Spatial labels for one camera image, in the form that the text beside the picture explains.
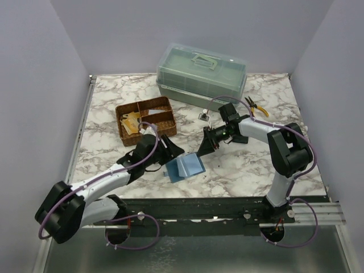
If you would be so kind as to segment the blue leather card holder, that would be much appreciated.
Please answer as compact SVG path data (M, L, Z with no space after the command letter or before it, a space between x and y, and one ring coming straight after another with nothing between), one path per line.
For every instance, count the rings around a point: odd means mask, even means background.
M171 183L177 183L206 171L202 160L196 153L185 154L166 164L164 176L169 177Z

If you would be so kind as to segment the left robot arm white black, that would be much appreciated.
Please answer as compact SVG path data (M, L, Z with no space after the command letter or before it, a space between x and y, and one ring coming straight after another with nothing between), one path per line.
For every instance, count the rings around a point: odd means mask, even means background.
M43 232L46 231L48 237L64 243L80 227L94 222L107 220L121 224L126 211L108 193L142 177L149 166L163 166L183 153L166 135L144 134L133 150L99 175L73 185L64 181L56 183L35 214L40 224L39 238L45 239Z

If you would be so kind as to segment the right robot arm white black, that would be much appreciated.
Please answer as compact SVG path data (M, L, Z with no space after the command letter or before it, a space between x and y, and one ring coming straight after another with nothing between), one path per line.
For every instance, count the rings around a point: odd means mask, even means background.
M276 222L288 206L296 177L302 174L314 159L308 140L303 137L301 128L296 123L275 126L249 115L240 116L232 103L221 106L218 112L225 124L215 129L203 129L204 137L197 156L214 153L219 149L219 143L229 138L242 143L254 138L268 144L275 175L268 194L263 198L261 211L265 221Z

